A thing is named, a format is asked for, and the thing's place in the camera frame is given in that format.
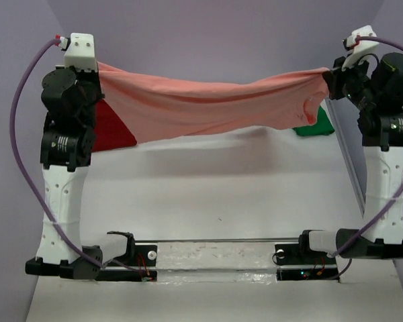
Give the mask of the pink t-shirt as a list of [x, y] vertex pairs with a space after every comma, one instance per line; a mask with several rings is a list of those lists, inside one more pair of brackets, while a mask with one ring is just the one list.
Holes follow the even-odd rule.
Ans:
[[251, 126], [313, 125], [328, 96], [326, 68], [249, 84], [206, 83], [127, 72], [99, 64], [105, 102], [139, 144], [226, 133]]

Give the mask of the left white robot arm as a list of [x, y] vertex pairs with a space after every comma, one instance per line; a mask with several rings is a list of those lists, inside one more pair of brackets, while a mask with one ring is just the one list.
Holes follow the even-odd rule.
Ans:
[[81, 200], [96, 139], [96, 105], [103, 98], [98, 70], [61, 66], [42, 80], [41, 101], [47, 110], [40, 148], [44, 220], [40, 246], [26, 262], [26, 274], [93, 280], [110, 262], [127, 265], [134, 260], [131, 233], [108, 232], [117, 244], [107, 256], [100, 246], [81, 243]]

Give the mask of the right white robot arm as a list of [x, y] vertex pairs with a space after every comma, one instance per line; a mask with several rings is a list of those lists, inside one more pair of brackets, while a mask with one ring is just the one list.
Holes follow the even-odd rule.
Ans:
[[359, 110], [367, 182], [363, 227], [305, 230], [296, 256], [311, 263], [323, 252], [331, 258], [403, 259], [403, 54], [376, 60], [368, 74], [367, 56], [347, 66], [337, 58], [323, 73], [332, 100], [348, 99]]

